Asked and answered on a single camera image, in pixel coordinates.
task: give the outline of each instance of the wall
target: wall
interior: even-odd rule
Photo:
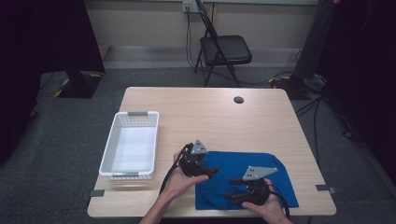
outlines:
[[[184,48],[187,15],[180,2],[85,1],[99,45]],[[212,4],[206,3],[208,10]],[[216,3],[214,24],[220,35],[240,34],[252,49],[298,49],[315,13],[313,5]],[[191,14],[191,41],[205,33]]]

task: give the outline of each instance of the blue towel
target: blue towel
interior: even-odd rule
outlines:
[[[195,207],[200,210],[236,210],[244,209],[236,205],[233,200],[226,200],[222,193],[247,192],[245,185],[232,185],[230,179],[240,179],[249,166],[276,167],[277,172],[266,176],[271,179],[273,185],[280,191],[288,202],[289,207],[298,207],[293,186],[291,185],[285,166],[274,155],[267,153],[246,152],[220,152],[209,151],[201,165],[214,168],[219,171],[207,181],[195,185]]]

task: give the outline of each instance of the black bracket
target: black bracket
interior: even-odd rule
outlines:
[[[268,200],[271,193],[271,190],[263,177],[273,174],[276,171],[276,168],[249,166],[242,179],[230,180],[233,185],[246,185],[248,192],[236,194],[226,192],[223,193],[223,196],[227,200],[234,200],[239,206],[241,206],[243,202],[263,205]]]
[[[208,150],[199,140],[195,144],[187,144],[185,148],[187,150],[183,152],[178,165],[186,176],[207,175],[211,178],[218,172],[219,168],[207,168],[200,164]]]

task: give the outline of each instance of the wire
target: wire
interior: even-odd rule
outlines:
[[[191,67],[195,67],[195,63],[191,56],[191,21],[190,21],[190,8],[186,7],[187,14],[187,37],[186,37],[186,56],[187,62]]]
[[[55,73],[55,72],[52,72],[52,74],[50,75],[49,79],[40,87],[40,91],[41,91],[45,86],[47,86],[47,84],[49,84],[50,80],[53,78],[53,74],[54,74],[54,73]]]
[[[186,149],[187,149],[187,148],[188,148],[187,146],[184,146],[184,147],[180,150],[180,152],[178,153],[176,160],[174,161],[174,163],[172,164],[172,166],[171,166],[171,168],[169,169],[168,173],[166,174],[165,178],[163,179],[163,183],[161,184],[161,188],[160,188],[160,194],[161,194],[161,193],[163,192],[163,190],[165,189],[166,182],[168,181],[169,176],[174,172],[174,170],[176,170],[176,168],[177,168],[177,163],[178,163],[178,161],[180,161],[180,158],[181,158],[181,157],[183,156],[183,154],[186,152]]]
[[[287,201],[286,198],[283,196],[282,192],[280,192],[279,188],[277,188],[277,187],[274,186],[274,185],[268,185],[268,186],[273,187],[273,188],[277,191],[277,193],[276,193],[276,192],[273,192],[273,191],[269,190],[269,192],[270,192],[271,194],[274,194],[276,197],[278,197],[278,198],[282,201],[283,206],[285,207],[286,218],[287,218],[288,220],[290,220],[290,210],[289,210],[288,201]]]
[[[360,137],[360,136],[361,136],[359,133],[356,133],[356,131],[353,130],[353,128],[351,127],[350,123],[347,121],[347,119],[346,119],[345,117],[343,117],[343,116],[341,116],[340,114],[337,114],[337,113],[331,111],[330,109],[326,108],[326,107],[323,106],[323,105],[320,105],[320,107],[321,107],[322,109],[324,109],[325,111],[327,111],[327,112],[329,112],[329,113],[335,115],[336,117],[342,119],[342,120],[344,121],[344,123],[346,124],[346,126],[348,127],[348,129],[354,134],[354,136],[356,136],[356,137]]]
[[[318,105],[318,102],[325,97],[325,94],[320,95],[317,99],[312,100],[310,103],[307,105],[301,107],[300,109],[295,111],[295,114],[297,116],[301,116],[303,114],[306,114],[308,111],[311,109],[315,108],[315,106]]]
[[[317,132],[317,113],[319,108],[320,100],[317,102],[317,106],[315,108],[314,113],[314,140],[315,140],[315,152],[317,154],[317,164],[320,170],[320,160],[319,160],[319,150],[318,150],[318,132]]]
[[[294,55],[294,58],[295,58],[296,60],[299,60],[299,59],[300,59],[299,54],[301,54],[302,51],[303,51],[303,49],[299,49],[298,52]]]
[[[214,18],[215,18],[215,3],[212,2],[212,11],[211,11],[211,15],[210,15],[210,21],[213,22]]]
[[[198,68],[198,69],[200,69],[200,70],[202,70],[202,71],[204,71],[204,72],[209,72],[209,71],[207,71],[207,70],[205,70],[205,69],[202,69],[202,68]],[[224,79],[226,79],[226,80],[229,80],[229,81],[231,81],[231,82],[234,82],[233,78],[228,77],[228,76],[226,76],[226,75],[224,75],[224,74],[222,74],[222,73],[214,72],[214,71],[213,71],[212,74],[215,75],[215,76],[218,76],[218,77],[222,77],[222,78],[224,78]],[[267,79],[265,79],[265,80],[263,80],[263,81],[258,81],[258,82],[247,82],[247,81],[243,81],[243,80],[241,80],[241,79],[238,78],[238,82],[241,83],[241,84],[251,85],[251,86],[269,85],[270,82],[271,82],[271,80],[272,80],[273,78],[279,77],[279,76],[282,76],[282,75],[285,75],[285,74],[292,74],[292,72],[290,72],[290,71],[280,71],[280,72],[277,72],[276,75],[274,75],[274,76],[272,76],[272,77],[269,77],[269,78],[267,78]]]

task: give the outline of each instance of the dark curtain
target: dark curtain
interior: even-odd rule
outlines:
[[[35,107],[43,73],[105,68],[82,0],[0,0],[0,44],[0,161],[5,161]]]
[[[395,12],[391,0],[342,1],[318,67],[394,184]]]

